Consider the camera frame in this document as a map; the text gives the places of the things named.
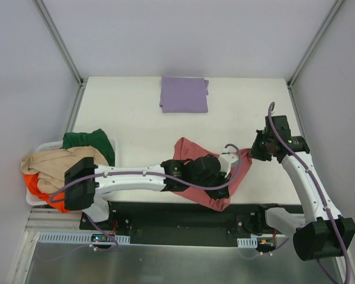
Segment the pink t shirt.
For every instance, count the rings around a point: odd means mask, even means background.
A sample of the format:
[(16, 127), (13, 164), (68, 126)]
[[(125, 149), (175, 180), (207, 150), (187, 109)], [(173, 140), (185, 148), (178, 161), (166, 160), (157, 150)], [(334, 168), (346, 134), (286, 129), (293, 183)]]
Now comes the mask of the pink t shirt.
[[(204, 157), (211, 154), (218, 157), (219, 154), (208, 151), (200, 145), (190, 141), (187, 138), (180, 138), (174, 146), (174, 160), (195, 160), (199, 157)], [(217, 191), (204, 191), (202, 189), (188, 188), (183, 192), (174, 192), (175, 195), (181, 196), (194, 203), (200, 204), (215, 211), (223, 211), (229, 206), (231, 197), (240, 187), (242, 180), (251, 168), (252, 159), (249, 156), (251, 149), (241, 149), (241, 169), (240, 173), (236, 177), (235, 181), (231, 183), (227, 188), (223, 188)]]

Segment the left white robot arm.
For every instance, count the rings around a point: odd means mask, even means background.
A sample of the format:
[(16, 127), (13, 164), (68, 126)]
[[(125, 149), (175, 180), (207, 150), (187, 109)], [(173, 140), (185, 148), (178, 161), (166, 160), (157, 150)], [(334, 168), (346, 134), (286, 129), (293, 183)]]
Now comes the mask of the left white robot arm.
[(91, 157), (79, 160), (64, 174), (64, 207), (83, 211), (100, 230), (112, 226), (108, 198), (118, 191), (184, 192), (198, 188), (215, 197), (228, 196), (231, 165), (228, 155), (208, 154), (195, 160), (166, 160), (147, 167), (111, 167)]

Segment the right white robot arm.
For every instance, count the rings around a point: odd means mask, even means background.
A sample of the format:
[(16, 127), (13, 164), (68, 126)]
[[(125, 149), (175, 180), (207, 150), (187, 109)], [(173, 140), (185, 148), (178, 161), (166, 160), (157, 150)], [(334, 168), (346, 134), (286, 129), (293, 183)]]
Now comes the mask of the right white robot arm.
[(305, 139), (292, 136), (287, 117), (266, 116), (265, 123), (257, 131), (250, 157), (263, 162), (276, 158), (291, 179), (305, 219), (301, 221), (279, 204), (260, 205), (250, 221), (255, 232), (277, 229), (292, 239), (303, 261), (345, 256), (355, 235), (355, 222), (343, 217), (326, 193)]

